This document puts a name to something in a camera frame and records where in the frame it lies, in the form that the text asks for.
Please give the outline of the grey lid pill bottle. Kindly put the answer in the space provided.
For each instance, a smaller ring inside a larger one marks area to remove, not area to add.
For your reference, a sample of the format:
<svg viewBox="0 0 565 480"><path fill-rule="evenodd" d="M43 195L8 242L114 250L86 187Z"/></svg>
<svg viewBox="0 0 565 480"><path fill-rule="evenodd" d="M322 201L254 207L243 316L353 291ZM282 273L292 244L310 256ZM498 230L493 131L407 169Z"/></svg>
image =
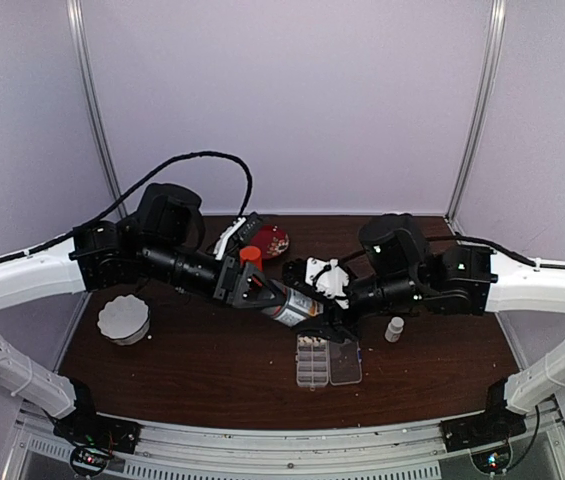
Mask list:
<svg viewBox="0 0 565 480"><path fill-rule="evenodd" d="M280 282L273 281L273 284L283 292L284 302L278 306L265 308L262 313L274 321L291 328L323 313L324 306L317 300Z"/></svg>

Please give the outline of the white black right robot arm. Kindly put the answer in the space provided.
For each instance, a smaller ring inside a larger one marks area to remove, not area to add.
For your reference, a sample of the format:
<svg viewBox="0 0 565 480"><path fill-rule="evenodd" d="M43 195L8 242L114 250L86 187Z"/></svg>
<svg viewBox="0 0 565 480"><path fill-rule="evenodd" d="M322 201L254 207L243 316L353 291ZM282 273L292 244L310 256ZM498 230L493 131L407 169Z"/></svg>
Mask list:
<svg viewBox="0 0 565 480"><path fill-rule="evenodd" d="M352 280L343 261L310 259L305 281L327 301L295 326L299 334L342 342L359 319L399 308L440 315L532 311L565 314L565 261L530 259L492 241L448 237L432 252L410 214L374 217L358 232L373 275ZM512 431L541 401L565 388L565 339L531 366L493 384L473 430L492 442Z"/></svg>

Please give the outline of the clear plastic pill organizer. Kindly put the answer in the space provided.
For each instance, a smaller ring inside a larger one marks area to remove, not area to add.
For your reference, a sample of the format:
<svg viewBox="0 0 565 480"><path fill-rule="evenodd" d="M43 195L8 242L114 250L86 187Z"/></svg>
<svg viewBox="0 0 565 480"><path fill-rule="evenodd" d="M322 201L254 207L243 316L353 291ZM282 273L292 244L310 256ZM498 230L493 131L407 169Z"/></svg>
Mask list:
<svg viewBox="0 0 565 480"><path fill-rule="evenodd" d="M320 347L300 346L296 337L296 384L316 390L327 386L355 385L362 381L361 351L357 342Z"/></svg>

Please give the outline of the orange pill bottle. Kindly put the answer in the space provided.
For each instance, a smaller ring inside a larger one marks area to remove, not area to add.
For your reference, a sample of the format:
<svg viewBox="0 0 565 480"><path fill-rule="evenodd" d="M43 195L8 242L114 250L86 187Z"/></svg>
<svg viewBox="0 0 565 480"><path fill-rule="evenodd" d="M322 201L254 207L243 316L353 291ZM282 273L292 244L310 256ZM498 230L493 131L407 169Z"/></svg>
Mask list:
<svg viewBox="0 0 565 480"><path fill-rule="evenodd" d="M263 269L262 252L256 246L249 245L241 248L239 251L239 259L242 265L252 264L259 270Z"/></svg>

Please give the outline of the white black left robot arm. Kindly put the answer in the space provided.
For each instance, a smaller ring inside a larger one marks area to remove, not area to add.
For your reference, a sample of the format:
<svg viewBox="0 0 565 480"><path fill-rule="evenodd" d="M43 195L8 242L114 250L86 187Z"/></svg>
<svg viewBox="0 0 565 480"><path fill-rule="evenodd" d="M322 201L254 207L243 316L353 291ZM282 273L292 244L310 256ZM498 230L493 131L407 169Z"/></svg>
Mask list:
<svg viewBox="0 0 565 480"><path fill-rule="evenodd" d="M191 228L205 236L201 199L173 184L150 184L136 212L114 223L78 227L56 245L39 245L0 260L0 310L44 298L95 292L140 280L238 309L282 305L284 291L253 264L186 246ZM106 433L89 388L41 367L0 335L0 385L44 410L85 444Z"/></svg>

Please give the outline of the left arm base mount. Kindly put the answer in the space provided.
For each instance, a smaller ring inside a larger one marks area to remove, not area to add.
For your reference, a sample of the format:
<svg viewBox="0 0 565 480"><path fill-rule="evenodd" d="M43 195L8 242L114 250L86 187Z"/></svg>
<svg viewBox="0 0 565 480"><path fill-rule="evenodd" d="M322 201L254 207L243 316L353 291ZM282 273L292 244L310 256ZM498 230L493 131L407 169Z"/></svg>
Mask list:
<svg viewBox="0 0 565 480"><path fill-rule="evenodd" d="M141 432L139 423L98 414L90 404L78 404L63 418L46 416L53 433L73 446L69 466L79 478L102 474L116 453L133 454Z"/></svg>

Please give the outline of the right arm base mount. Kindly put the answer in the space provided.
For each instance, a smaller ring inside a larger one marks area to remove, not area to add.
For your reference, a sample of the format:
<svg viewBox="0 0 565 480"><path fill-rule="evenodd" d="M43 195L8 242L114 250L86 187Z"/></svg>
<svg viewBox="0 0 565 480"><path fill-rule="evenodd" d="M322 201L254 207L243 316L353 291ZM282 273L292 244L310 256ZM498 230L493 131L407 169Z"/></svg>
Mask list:
<svg viewBox="0 0 565 480"><path fill-rule="evenodd" d="M526 432L526 417L504 407L445 420L440 429L448 453L467 450L478 472L494 477L513 466L510 440Z"/></svg>

